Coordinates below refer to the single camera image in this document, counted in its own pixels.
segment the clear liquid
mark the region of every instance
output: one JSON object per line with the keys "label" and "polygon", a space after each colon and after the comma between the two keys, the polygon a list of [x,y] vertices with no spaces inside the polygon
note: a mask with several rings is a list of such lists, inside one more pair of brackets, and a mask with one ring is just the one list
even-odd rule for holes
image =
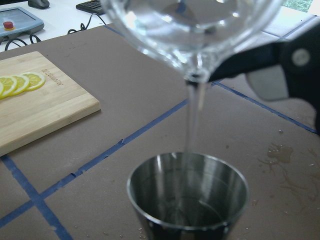
{"label": "clear liquid", "polygon": [[188,162],[189,155],[188,153],[192,153],[195,147],[196,139],[197,139],[197,130],[198,130],[198,119],[199,113],[203,108],[203,103],[205,99],[206,92],[205,83],[198,84],[189,84],[187,86],[188,89],[188,100],[189,103],[187,105],[187,126],[186,126],[186,139],[185,139],[185,147],[184,153],[182,155],[182,169],[179,169],[178,162],[176,161],[174,166],[174,171],[182,171],[182,174],[176,172],[175,175],[180,175],[181,177],[177,178],[177,181],[174,182],[174,192],[175,192],[175,200],[174,205],[167,209],[167,219],[172,224],[180,225],[180,226],[201,226],[201,225],[209,225],[214,223],[218,223],[221,218],[217,216],[215,211],[208,210],[209,206],[205,206],[203,203],[197,201],[196,199],[192,199],[192,207],[191,211],[197,211],[197,218],[190,219],[189,212],[184,210],[184,202],[185,199],[182,196],[184,189],[187,188],[187,180],[188,176]]}
{"label": "clear liquid", "polygon": [[209,72],[252,25],[255,0],[110,0],[136,48],[191,76]]}

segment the table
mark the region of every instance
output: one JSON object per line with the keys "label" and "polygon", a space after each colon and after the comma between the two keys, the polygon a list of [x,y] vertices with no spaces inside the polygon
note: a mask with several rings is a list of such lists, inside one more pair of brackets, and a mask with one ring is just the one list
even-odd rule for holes
{"label": "table", "polygon": [[[318,22],[282,8],[255,44],[292,39]],[[1,157],[0,238],[144,239],[126,181],[144,160],[183,150],[181,76],[104,26],[1,52],[0,60],[33,51],[100,100],[101,111]],[[320,238],[314,117],[303,100],[260,100],[242,75],[208,87],[195,152],[234,165],[251,191],[228,240]]]}
{"label": "table", "polygon": [[[85,11],[76,9],[76,5],[85,2],[85,0],[52,0],[50,7],[47,9],[36,9],[28,6],[28,1],[17,2],[12,4],[0,5],[1,9],[8,9],[13,7],[22,7],[33,15],[37,16],[44,22],[44,28],[36,32],[42,41],[64,36],[70,29],[80,30],[80,24],[85,26],[88,24],[91,14]],[[106,14],[100,16],[106,24],[110,23]],[[88,26],[89,29],[102,26],[104,23],[101,19],[94,15]],[[27,44],[31,44],[29,35],[24,34],[19,37]],[[0,52],[5,50],[6,42],[0,44]],[[9,49],[16,48],[14,44],[10,45]]]}

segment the stainless steel cup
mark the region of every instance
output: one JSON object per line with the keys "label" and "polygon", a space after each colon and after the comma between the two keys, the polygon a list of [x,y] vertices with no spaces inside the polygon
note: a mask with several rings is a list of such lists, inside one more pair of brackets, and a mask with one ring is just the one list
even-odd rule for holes
{"label": "stainless steel cup", "polygon": [[237,169],[197,153],[148,159],[131,173],[127,191],[149,240],[224,239],[249,201]]}

